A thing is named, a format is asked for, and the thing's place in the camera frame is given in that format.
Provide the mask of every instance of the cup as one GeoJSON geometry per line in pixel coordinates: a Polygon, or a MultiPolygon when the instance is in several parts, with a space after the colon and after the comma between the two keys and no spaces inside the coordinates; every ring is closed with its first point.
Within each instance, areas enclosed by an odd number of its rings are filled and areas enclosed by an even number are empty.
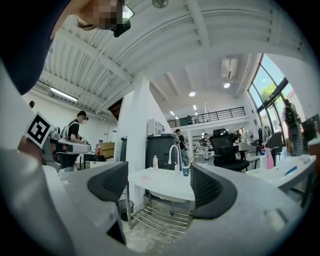
{"type": "Polygon", "coordinates": [[[182,167],[183,176],[189,176],[189,167],[182,167]]]}

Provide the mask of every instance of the black pad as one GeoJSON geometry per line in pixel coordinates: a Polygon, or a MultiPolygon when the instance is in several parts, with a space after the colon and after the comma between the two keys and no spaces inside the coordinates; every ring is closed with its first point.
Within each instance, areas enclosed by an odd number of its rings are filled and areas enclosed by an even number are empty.
{"type": "Polygon", "coordinates": [[[127,184],[128,162],[120,162],[119,164],[114,164],[108,170],[91,177],[87,187],[100,200],[118,203],[127,184]]]}
{"type": "Polygon", "coordinates": [[[238,195],[231,181],[198,164],[191,166],[190,185],[195,198],[195,219],[218,218],[231,208],[238,195]]]}

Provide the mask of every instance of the table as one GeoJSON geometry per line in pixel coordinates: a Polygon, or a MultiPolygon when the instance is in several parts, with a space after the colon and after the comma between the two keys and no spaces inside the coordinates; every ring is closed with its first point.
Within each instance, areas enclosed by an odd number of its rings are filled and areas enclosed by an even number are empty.
{"type": "Polygon", "coordinates": [[[310,193],[315,164],[316,157],[312,155],[309,156],[307,163],[304,163],[299,157],[287,157],[272,169],[258,168],[249,170],[246,174],[264,179],[285,193],[289,190],[297,192],[293,187],[307,178],[305,192],[300,191],[303,196],[301,207],[304,207],[310,193]]]}
{"type": "Polygon", "coordinates": [[[173,237],[179,237],[177,236],[177,233],[184,233],[190,225],[194,208],[195,194],[191,188],[190,181],[190,175],[183,176],[182,171],[176,174],[174,170],[167,169],[155,171],[150,167],[148,169],[129,173],[128,182],[130,186],[136,185],[149,190],[149,202],[142,209],[131,214],[128,207],[130,200],[129,186],[126,188],[127,217],[130,229],[133,228],[133,217],[139,222],[162,233],[173,237]],[[153,205],[151,192],[167,197],[166,199],[171,201],[170,211],[153,205]],[[188,215],[174,212],[173,201],[177,201],[177,199],[190,201],[190,213],[188,215]]]}

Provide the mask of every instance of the white cabinet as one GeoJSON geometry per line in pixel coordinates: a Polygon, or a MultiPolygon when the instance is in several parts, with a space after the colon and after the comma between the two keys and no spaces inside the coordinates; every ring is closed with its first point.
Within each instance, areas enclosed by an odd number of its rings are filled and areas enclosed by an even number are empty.
{"type": "Polygon", "coordinates": [[[155,119],[150,119],[147,122],[147,135],[157,135],[164,133],[165,127],[162,123],[155,119]]]}

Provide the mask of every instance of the tree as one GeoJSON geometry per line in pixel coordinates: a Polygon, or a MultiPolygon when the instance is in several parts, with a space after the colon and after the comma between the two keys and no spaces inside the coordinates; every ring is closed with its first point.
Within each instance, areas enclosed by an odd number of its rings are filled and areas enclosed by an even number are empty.
{"type": "MultiPolygon", "coordinates": [[[[272,93],[275,91],[276,88],[277,87],[274,82],[269,83],[265,88],[263,88],[260,93],[262,101],[265,102],[270,97],[270,95],[272,95],[272,93]]],[[[281,98],[279,97],[275,101],[275,103],[279,103],[280,101],[281,101],[281,98]]]]}

